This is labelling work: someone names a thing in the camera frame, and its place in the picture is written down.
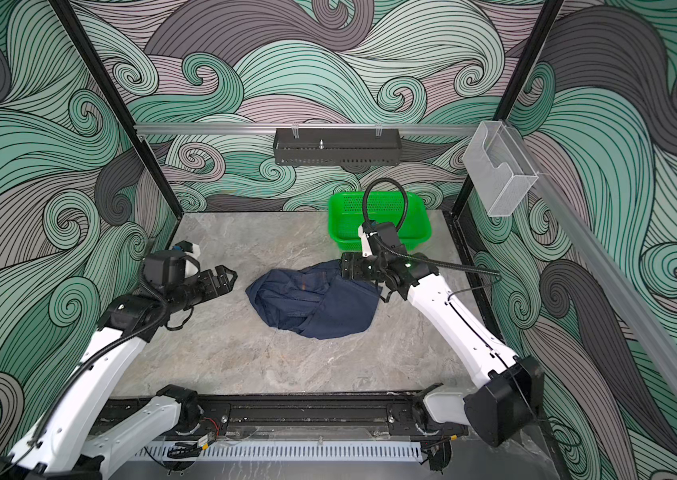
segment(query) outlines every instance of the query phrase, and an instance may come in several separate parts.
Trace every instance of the wire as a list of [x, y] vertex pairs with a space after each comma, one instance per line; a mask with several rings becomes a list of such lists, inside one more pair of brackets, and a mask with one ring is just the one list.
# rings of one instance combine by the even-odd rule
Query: wire
[[2, 471], [0, 471], [0, 477], [3, 476], [3, 475], [5, 475], [6, 473], [8, 473], [8, 471], [9, 471], [11, 468], [13, 468], [13, 467], [15, 467], [16, 465], [18, 465], [19, 463], [21, 463], [21, 460], [24, 460], [24, 459], [26, 458], [26, 456], [29, 455], [29, 452], [31, 452], [32, 450], [34, 450], [34, 446], [28, 447], [28, 448], [26, 449], [26, 452], [24, 452], [24, 454], [23, 454], [22, 456], [18, 457], [18, 460], [16, 460], [15, 462], [12, 462], [10, 465], [8, 465], [7, 467], [3, 468]]
[[171, 450], [168, 450], [168, 458], [173, 460], [182, 460], [184, 458], [195, 458], [202, 453], [202, 447], [197, 444], [191, 445], [177, 443]]
[[373, 187], [384, 182], [389, 182], [390, 184], [394, 185], [398, 190], [400, 190], [400, 193], [402, 194], [402, 215], [400, 216], [400, 221], [395, 226], [395, 230], [399, 232], [402, 223], [405, 221], [405, 217], [408, 215], [408, 194], [405, 192], [405, 188], [403, 188], [397, 180], [391, 179], [389, 177], [377, 178], [373, 180], [368, 187], [365, 187], [365, 195], [363, 195], [363, 220], [365, 220], [366, 224], [371, 223], [371, 219], [368, 218], [368, 198], [371, 196], [371, 190], [373, 190]]
[[168, 330], [169, 332], [175, 332], [176, 330], [181, 330], [186, 325], [186, 322], [190, 321], [190, 318], [192, 318], [193, 313], [194, 313], [194, 305], [192, 305], [190, 307], [190, 315], [187, 318], [185, 318], [184, 320], [181, 321], [181, 325], [170, 326], [166, 323], [165, 330]]
[[[402, 226], [402, 223], [405, 221], [405, 216], [408, 214], [408, 194], [405, 193], [405, 188], [403, 188], [402, 185], [397, 180], [394, 180], [394, 179], [391, 179], [391, 178], [388, 178], [388, 177], [377, 178], [376, 180], [373, 180], [370, 183], [370, 185], [368, 185], [368, 187], [365, 187], [365, 194], [363, 195], [363, 220], [365, 222], [363, 223], [363, 226], [365, 226], [365, 225], [369, 226], [371, 224], [371, 220], [368, 217], [368, 198], [370, 197], [371, 190], [377, 184], [380, 184], [382, 182], [389, 182], [390, 184], [397, 187], [397, 189], [400, 190], [400, 193], [402, 194], [402, 216], [400, 217], [400, 221], [397, 224], [397, 226], [395, 226], [395, 230], [397, 230], [399, 232], [400, 227]], [[451, 264], [450, 262], [444, 262], [442, 260], [432, 260], [432, 259], [429, 259], [429, 258], [420, 258], [419, 256], [401, 254], [399, 252], [392, 250], [391, 246], [385, 244], [384, 241], [378, 235], [375, 235], [375, 240], [376, 240], [376, 243], [379, 245], [379, 247], [381, 247], [382, 250], [384, 250], [385, 252], [388, 252], [392, 255], [399, 256], [400, 258], [405, 258], [407, 260], [412, 260], [414, 262], [421, 262], [423, 264], [439, 266], [440, 268], [447, 268], [447, 269], [450, 269], [450, 270], [458, 270], [460, 272], [469, 272], [471, 274], [484, 274], [484, 275], [492, 275], [492, 276], [501, 276], [501, 274], [498, 272], [498, 270], [482, 268], [480, 266]]]
[[157, 313], [157, 316], [151, 322], [144, 324], [144, 326], [142, 326], [140, 329], [134, 330], [130, 335], [122, 336], [119, 339], [109, 343], [107, 346], [103, 347], [101, 350], [90, 356], [90, 359], [86, 360], [82, 365], [80, 365], [80, 368], [72, 372], [69, 378], [66, 379], [64, 385], [61, 387], [61, 393], [56, 396], [56, 398], [53, 400], [53, 403], [50, 404], [50, 407], [45, 411], [45, 414], [43, 414], [43, 416], [38, 421], [37, 427], [34, 429], [34, 433], [32, 434], [32, 438], [29, 440], [31, 446], [36, 446], [37, 442], [40, 440], [40, 437], [45, 434], [45, 429], [48, 425], [48, 422], [50, 421], [51, 417], [53, 417], [58, 405], [61, 404], [61, 400], [64, 399], [75, 382], [77, 382], [77, 380], [79, 380], [85, 374], [85, 372], [91, 369], [95, 362], [123, 343], [136, 338], [137, 336], [148, 330], [151, 330], [156, 326], [159, 326], [160, 323], [164, 321], [165, 316], [168, 313], [168, 301], [165, 300], [165, 297], [162, 296], [160, 292], [158, 292], [150, 285], [149, 282], [146, 281], [143, 264], [141, 264], [141, 270], [139, 272], [139, 283], [144, 291], [149, 293], [152, 297], [154, 297], [155, 300], [160, 302], [160, 311]]
[[474, 265], [461, 265], [461, 264], [451, 264], [450, 262], [444, 262], [442, 260], [432, 260], [431, 258], [421, 258], [420, 256], [413, 256], [407, 254], [401, 254], [395, 252], [391, 249], [391, 246], [385, 244], [378, 235], [375, 235], [376, 243], [381, 247], [385, 252], [389, 252], [392, 255], [399, 256], [400, 258], [405, 258], [406, 260], [411, 260], [413, 262], [421, 262], [422, 264], [429, 264], [434, 266], [439, 266], [440, 268], [447, 268], [449, 270], [458, 270], [460, 272], [468, 272], [470, 274], [483, 274], [491, 276], [501, 276], [501, 272], [498, 270], [492, 270], [489, 268], [483, 268], [481, 266]]
[[173, 468], [171, 468], [171, 467], [165, 465], [164, 463], [162, 463], [162, 462], [161, 462], [160, 460], [158, 460], [157, 458], [154, 458], [154, 456], [150, 453], [149, 448], [147, 448], [146, 446], [144, 446], [144, 452], [149, 456], [149, 458], [151, 458], [152, 460], [154, 460], [154, 462], [155, 462], [157, 465], [159, 465], [159, 466], [165, 468], [165, 469], [168, 471], [168, 473], [173, 473], [173, 472], [176, 471], [176, 470], [174, 470]]
[[425, 449], [425, 448], [426, 448], [426, 449], [429, 449], [429, 448], [432, 448], [432, 447], [436, 447], [436, 446], [438, 446], [438, 445], [442, 445], [443, 443], [450, 442], [451, 440], [455, 440], [455, 439], [458, 438], [458, 437], [459, 437], [459, 435], [449, 435], [449, 436], [446, 436], [446, 437], [441, 438], [441, 439], [438, 440], [437, 442], [430, 443], [430, 444], [427, 445], [426, 447], [422, 447], [422, 449]]
[[218, 427], [218, 423], [216, 423], [216, 420], [210, 417], [205, 417], [203, 420], [210, 420], [213, 423], [213, 426], [216, 427], [216, 437], [218, 438], [218, 434], [221, 432], [221, 428]]
[[499, 276], [496, 280], [494, 280], [494, 281], [488, 283], [487, 285], [472, 286], [472, 287], [470, 287], [470, 288], [464, 288], [464, 289], [461, 289], [461, 290], [456, 290], [455, 292], [451, 292], [451, 294], [448, 295], [448, 298], [445, 299], [445, 302], [446, 302], [446, 303], [450, 302], [450, 301], [451, 301], [451, 297], [452, 297], [453, 295], [455, 295], [456, 293], [471, 292], [472, 290], [479, 290], [479, 289], [481, 289], [481, 288], [487, 288], [488, 286], [493, 286], [493, 285], [495, 285], [496, 283], [499, 283], [500, 281], [501, 281], [501, 277]]

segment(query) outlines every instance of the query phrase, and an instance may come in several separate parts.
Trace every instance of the navy garment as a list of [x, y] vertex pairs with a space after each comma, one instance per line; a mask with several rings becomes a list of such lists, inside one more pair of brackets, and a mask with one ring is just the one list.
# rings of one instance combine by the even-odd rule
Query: navy garment
[[314, 339], [368, 329], [379, 304], [371, 283], [344, 280], [338, 260], [304, 270], [270, 270], [245, 291], [269, 326]]

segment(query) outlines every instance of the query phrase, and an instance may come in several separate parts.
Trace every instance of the wave-pattern wallpaper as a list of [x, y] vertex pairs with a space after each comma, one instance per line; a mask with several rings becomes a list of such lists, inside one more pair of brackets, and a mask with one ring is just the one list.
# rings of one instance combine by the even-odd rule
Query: wave-pattern wallpaper
[[[565, 12], [510, 120], [677, 342], [677, 0]], [[547, 370], [572, 477], [677, 478], [677, 398], [544, 199], [501, 219], [476, 194], [469, 207], [475, 259], [503, 276], [489, 297], [505, 338]]]
[[176, 223], [47, 0], [0, 0], [0, 455]]
[[[597, 0], [577, 0], [575, 10]], [[136, 122], [474, 124], [492, 118], [542, 0], [73, 0]], [[187, 211], [324, 210], [392, 177], [449, 207], [468, 138], [404, 163], [275, 165], [272, 137], [151, 138]]]

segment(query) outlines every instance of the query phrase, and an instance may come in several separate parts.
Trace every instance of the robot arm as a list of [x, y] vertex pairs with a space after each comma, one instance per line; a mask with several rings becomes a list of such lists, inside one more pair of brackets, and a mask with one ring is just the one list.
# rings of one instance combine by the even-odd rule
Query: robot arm
[[521, 360], [464, 307], [439, 274], [435, 264], [441, 262], [408, 255], [393, 224], [365, 222], [359, 233], [363, 253], [343, 254], [344, 278], [384, 283], [398, 292], [432, 322], [478, 387], [471, 395], [445, 387], [427, 392], [423, 423], [430, 430], [444, 422], [471, 425], [489, 445], [498, 446], [534, 421], [544, 389], [538, 362]]
[[[169, 313], [189, 310], [234, 287], [237, 274], [225, 266], [217, 266], [215, 275], [211, 270], [200, 272], [198, 254], [197, 245], [181, 242], [144, 259], [144, 280], [167, 301]], [[47, 418], [43, 415], [12, 447], [10, 459], [0, 458], [0, 479], [108, 478], [152, 438], [174, 427], [189, 431], [197, 424], [196, 392], [168, 386], [139, 412], [101, 436], [86, 439], [122, 374], [170, 316], [91, 365], [85, 362], [112, 342], [155, 322], [160, 307], [159, 300], [141, 295], [122, 295], [110, 303], [78, 366], [88, 371], [62, 393]]]

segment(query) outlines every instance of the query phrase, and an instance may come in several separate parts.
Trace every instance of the gray marble surface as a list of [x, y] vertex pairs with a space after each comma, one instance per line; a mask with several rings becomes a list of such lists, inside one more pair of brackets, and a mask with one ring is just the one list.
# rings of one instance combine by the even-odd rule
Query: gray marble surface
[[[459, 262], [438, 210], [432, 237], [417, 251]], [[202, 394], [420, 389], [434, 382], [470, 386], [459, 358], [428, 320], [398, 295], [379, 302], [372, 325], [333, 340], [303, 338], [267, 326], [245, 289], [272, 268], [298, 270], [341, 256], [325, 212], [188, 214], [176, 241], [199, 244], [202, 268], [239, 274], [235, 290], [196, 307], [183, 330], [161, 329], [117, 384], [114, 396], [153, 395], [168, 383]], [[441, 270], [453, 289], [465, 274]], [[479, 318], [471, 293], [461, 301]], [[184, 312], [173, 316], [180, 322]]]

